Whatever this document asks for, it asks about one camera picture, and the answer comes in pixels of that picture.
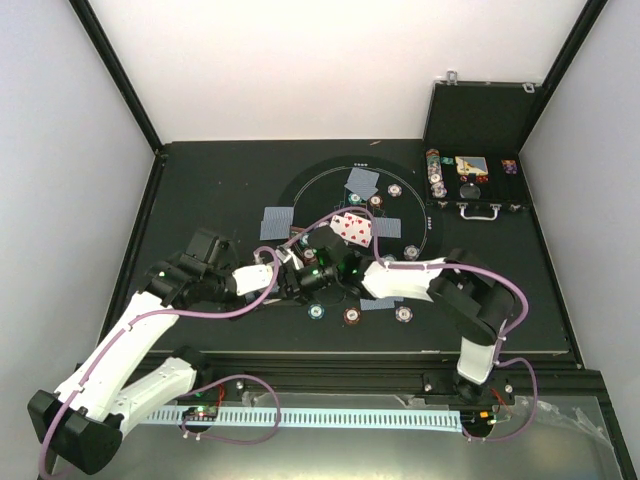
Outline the purple poker chip stack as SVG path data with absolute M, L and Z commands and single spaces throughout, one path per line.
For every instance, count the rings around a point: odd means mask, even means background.
M 399 306 L 395 309 L 395 318 L 401 323 L 407 323 L 412 320 L 413 312 L 409 307 Z

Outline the green poker chip stack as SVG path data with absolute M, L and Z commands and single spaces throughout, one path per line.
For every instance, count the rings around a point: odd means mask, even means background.
M 308 316 L 311 319 L 319 320 L 325 316 L 325 308 L 321 304 L 312 304 L 308 308 Z

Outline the dealt card top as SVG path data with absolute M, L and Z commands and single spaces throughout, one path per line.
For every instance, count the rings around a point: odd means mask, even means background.
M 360 185 L 365 187 L 375 187 L 377 185 L 379 173 L 376 171 L 352 168 L 348 176 L 349 185 Z
M 363 201 L 368 201 L 372 196 L 377 194 L 378 188 L 375 185 L 346 183 L 345 189 L 351 194 L 357 195 Z

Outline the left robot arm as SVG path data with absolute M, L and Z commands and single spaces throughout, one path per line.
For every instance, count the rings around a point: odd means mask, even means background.
M 186 251 L 156 263 L 112 330 L 85 362 L 54 391 L 38 390 L 27 412 L 41 444 L 39 470 L 51 478 L 48 453 L 83 473 L 102 470 L 125 436 L 149 414 L 181 395 L 207 397 L 215 376 L 204 356 L 183 346 L 143 378 L 129 384 L 156 341 L 200 302 L 233 302 L 237 254 L 215 236 L 193 240 Z

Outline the dealt card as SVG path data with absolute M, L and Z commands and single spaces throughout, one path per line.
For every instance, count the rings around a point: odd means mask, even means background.
M 286 222 L 293 223 L 294 208 L 293 207 L 265 207 L 263 212 L 263 220 L 265 222 Z
M 262 220 L 260 225 L 260 240 L 283 240 L 289 238 L 291 222 L 287 219 Z
M 404 301 L 403 297 L 386 297 L 381 299 L 361 299 L 360 310 L 361 311 L 378 311 L 378 310 L 393 310 L 396 308 L 397 303 Z
M 375 185 L 346 183 L 345 189 L 351 194 L 357 195 L 363 201 L 368 201 L 372 196 L 377 194 L 378 188 Z
M 379 173 L 376 171 L 352 168 L 348 176 L 349 185 L 360 185 L 365 187 L 375 187 L 377 185 Z

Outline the red chips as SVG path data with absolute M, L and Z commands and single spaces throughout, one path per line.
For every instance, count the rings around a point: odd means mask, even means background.
M 374 195 L 370 198 L 369 203 L 374 207 L 379 207 L 382 204 L 382 198 L 379 195 Z

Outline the burn card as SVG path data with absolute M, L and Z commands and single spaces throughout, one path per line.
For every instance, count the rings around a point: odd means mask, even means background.
M 402 223 L 399 218 L 375 217 L 373 230 L 380 238 L 400 239 L 402 237 Z

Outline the dealt card bottom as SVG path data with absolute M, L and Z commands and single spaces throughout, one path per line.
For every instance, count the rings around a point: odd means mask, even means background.
M 393 310 L 396 308 L 397 303 L 404 301 L 403 297 L 386 297 L 381 299 L 361 299 L 360 310 L 361 311 L 378 311 L 378 310 Z

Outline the red poker chip stack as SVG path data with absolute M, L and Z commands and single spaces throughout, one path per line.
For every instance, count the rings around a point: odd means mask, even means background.
M 347 325 L 356 325 L 361 319 L 361 312 L 357 308 L 347 308 L 343 312 L 343 320 Z

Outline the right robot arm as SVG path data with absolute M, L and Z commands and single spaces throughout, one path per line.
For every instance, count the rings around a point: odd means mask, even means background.
M 357 300 L 405 298 L 433 303 L 461 336 L 454 388 L 457 396 L 476 403 L 491 390 L 490 373 L 508 317 L 516 305 L 515 288 L 477 265 L 462 250 L 432 261 L 378 261 L 345 248 L 342 253 L 315 253 L 303 265 L 293 252 L 277 249 L 281 296 L 307 300 L 317 291 L 336 287 Z

